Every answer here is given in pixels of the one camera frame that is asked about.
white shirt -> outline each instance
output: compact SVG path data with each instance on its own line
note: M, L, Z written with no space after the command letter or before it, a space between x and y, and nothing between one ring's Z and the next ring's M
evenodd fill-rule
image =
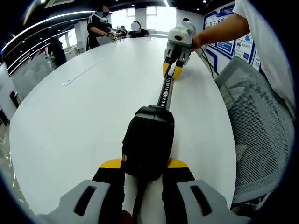
M289 62L275 32L248 0L236 0L233 12L248 21L264 71L272 89L285 100L295 120L294 80Z

oval table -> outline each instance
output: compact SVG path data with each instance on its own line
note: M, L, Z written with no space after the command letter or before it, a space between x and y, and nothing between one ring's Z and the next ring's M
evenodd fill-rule
M129 122L142 106L156 105L167 39L137 38L85 52L50 73L24 99L10 124L16 177L35 214L47 214L59 198L100 164L121 157ZM174 82L171 158L189 165L196 179L220 192L230 207L235 189L234 137L221 94L193 52ZM144 223L165 223L162 180L148 185ZM132 212L136 179L126 175L123 209Z

black cable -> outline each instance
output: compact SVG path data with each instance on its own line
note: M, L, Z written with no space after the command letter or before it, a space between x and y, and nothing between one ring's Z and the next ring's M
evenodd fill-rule
M211 68L211 64L210 64L210 62L207 60L207 62L208 62L208 64L209 64L209 67L210 67L210 70L211 70L211 75L212 75L212 78L214 78L213 77L213 71L212 71L212 68Z
M132 215L132 219L133 219L133 224L137 224L138 223L138 216L140 213L140 208L141 208L141 204L142 204L142 199L143 199L143 195L146 189L146 186L148 185L147 181L144 180L138 180L138 184L137 184L137 194L136 194L136 199L135 199L135 203L134 203L134 207L133 207L133 215Z
M211 65L212 68L214 68L214 66L210 63L209 59L207 58L207 56L204 58L206 59L206 61Z
M207 58L207 56L206 56L206 57L203 57L203 58L208 62L209 67L210 67L210 70L211 70L211 73L212 73L212 76L213 76L213 72L212 72L211 67L214 69L214 66L210 63L210 61L209 61L209 59Z

gray mesh chair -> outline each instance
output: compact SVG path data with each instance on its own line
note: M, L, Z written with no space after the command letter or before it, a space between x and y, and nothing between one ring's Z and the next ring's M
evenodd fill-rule
M267 80L238 57L215 81L235 139L233 204L249 202L272 192L279 184L293 146L292 119Z

hand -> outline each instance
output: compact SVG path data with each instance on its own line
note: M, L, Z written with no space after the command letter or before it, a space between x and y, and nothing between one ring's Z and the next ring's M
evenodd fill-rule
M192 44L191 44L192 51L199 49L201 46L202 46L202 44L200 43L199 36L198 35L194 36L192 38Z
M112 34L109 34L108 37L112 40L114 40L114 36Z

